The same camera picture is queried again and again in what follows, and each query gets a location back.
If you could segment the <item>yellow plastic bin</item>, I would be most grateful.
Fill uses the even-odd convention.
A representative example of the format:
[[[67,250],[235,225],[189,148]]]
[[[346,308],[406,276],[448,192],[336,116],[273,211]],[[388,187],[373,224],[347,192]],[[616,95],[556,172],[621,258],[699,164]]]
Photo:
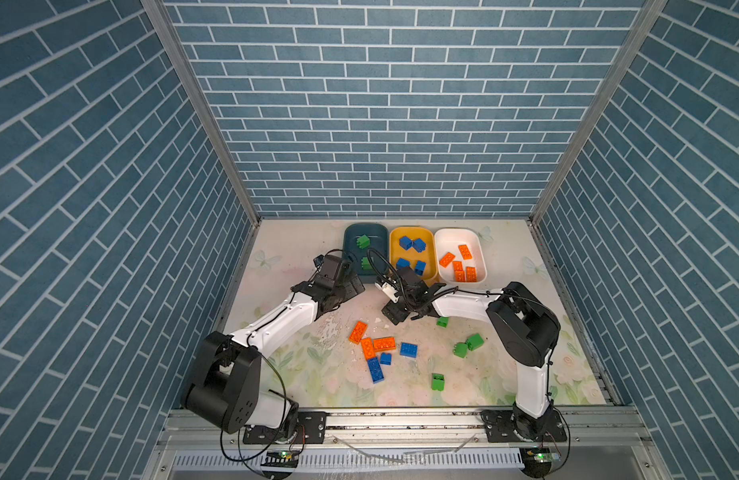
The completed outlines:
[[[425,243],[425,250],[417,252],[415,247],[403,249],[401,247],[401,238],[407,237],[411,241],[421,239]],[[399,226],[389,232],[389,261],[393,266],[397,266],[399,258],[403,258],[409,262],[411,269],[415,269],[417,262],[425,262],[425,271],[421,279],[431,286],[437,282],[439,278],[439,257],[435,253],[435,242],[433,242],[433,232],[427,228],[419,226]]]

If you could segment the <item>dark teal plastic bin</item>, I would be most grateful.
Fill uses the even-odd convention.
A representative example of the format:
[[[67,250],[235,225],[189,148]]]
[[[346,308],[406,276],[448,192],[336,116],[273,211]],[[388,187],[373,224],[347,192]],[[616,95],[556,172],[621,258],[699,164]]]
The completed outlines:
[[[366,249],[360,249],[357,246],[357,239],[367,235],[371,239],[371,245]],[[369,271],[362,269],[361,262],[363,257],[368,257],[368,251],[373,248],[381,254],[381,256],[389,257],[389,231],[387,227],[379,223],[355,223],[347,227],[344,234],[344,243],[342,250],[344,257],[353,262],[355,272],[365,284],[372,284],[377,278],[377,274],[373,268]]]

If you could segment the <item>white plastic bin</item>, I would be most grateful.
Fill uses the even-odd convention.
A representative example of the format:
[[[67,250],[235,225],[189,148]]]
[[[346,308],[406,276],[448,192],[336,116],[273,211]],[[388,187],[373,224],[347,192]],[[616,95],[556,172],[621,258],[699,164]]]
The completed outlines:
[[[445,228],[437,230],[433,240],[441,281],[477,286],[487,280],[487,264],[481,240],[475,232],[465,228]]]

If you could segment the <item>orange L-shaped lego brick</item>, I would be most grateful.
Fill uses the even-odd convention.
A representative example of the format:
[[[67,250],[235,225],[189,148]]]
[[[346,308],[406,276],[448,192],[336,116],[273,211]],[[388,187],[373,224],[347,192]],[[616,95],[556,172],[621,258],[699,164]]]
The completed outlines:
[[[361,340],[360,345],[363,350],[365,360],[371,360],[371,358],[375,358],[378,353],[395,350],[395,348],[397,348],[397,345],[395,345],[395,338],[393,337],[375,339],[366,337]]]

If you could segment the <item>long blue lego brick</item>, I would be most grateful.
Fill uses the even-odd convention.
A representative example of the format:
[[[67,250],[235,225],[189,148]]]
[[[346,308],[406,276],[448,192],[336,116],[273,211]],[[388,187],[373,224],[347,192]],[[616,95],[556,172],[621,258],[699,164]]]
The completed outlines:
[[[379,358],[373,357],[369,358],[367,361],[368,368],[369,368],[369,374],[371,374],[371,381],[373,381],[373,384],[377,384],[383,380],[385,380],[385,375],[383,375],[383,369],[381,369],[381,363],[379,363]]]

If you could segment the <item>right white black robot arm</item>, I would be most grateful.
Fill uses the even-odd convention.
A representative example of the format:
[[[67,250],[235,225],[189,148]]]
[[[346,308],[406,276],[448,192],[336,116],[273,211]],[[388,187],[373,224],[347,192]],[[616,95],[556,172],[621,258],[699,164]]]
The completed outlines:
[[[409,267],[379,274],[375,286],[389,298],[381,313],[395,324],[411,318],[461,317],[491,324],[503,349],[517,364],[513,429],[539,441],[553,422],[549,372],[561,323],[519,282],[500,290],[469,291],[443,283],[427,285]]]

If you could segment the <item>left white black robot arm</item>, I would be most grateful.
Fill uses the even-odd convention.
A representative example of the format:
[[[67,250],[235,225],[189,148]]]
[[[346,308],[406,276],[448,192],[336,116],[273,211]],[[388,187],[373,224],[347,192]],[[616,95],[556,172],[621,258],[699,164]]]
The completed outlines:
[[[262,368],[300,330],[365,291],[353,263],[330,251],[315,259],[312,277],[280,305],[233,333],[214,331],[197,350],[183,406],[227,434],[263,427],[275,440],[296,430],[299,405],[286,392],[261,388]]]

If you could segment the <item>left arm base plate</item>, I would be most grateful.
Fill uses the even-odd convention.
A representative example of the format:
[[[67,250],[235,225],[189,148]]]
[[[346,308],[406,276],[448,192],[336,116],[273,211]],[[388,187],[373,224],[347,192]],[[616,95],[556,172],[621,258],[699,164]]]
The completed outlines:
[[[323,444],[328,414],[325,411],[299,411],[288,415],[283,426],[248,426],[244,430],[243,444]]]

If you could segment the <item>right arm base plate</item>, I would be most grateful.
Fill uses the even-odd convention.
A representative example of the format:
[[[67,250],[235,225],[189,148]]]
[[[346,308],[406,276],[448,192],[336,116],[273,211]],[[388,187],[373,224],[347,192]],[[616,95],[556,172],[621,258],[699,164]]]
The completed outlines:
[[[540,418],[533,418],[514,405],[511,409],[483,410],[479,412],[479,419],[485,426],[489,443],[563,442],[569,439],[565,421],[553,406],[549,406]]]

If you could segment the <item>aluminium front rail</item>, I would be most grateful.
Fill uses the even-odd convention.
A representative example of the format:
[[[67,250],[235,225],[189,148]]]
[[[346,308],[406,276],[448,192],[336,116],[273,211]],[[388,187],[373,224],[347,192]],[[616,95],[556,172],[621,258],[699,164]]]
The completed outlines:
[[[281,437],[263,427],[227,434],[187,410],[170,413],[160,451],[348,446],[449,448],[459,444],[631,447],[651,444],[641,416],[627,406],[561,406],[551,412],[545,434],[531,437],[515,426],[509,407],[303,408]]]

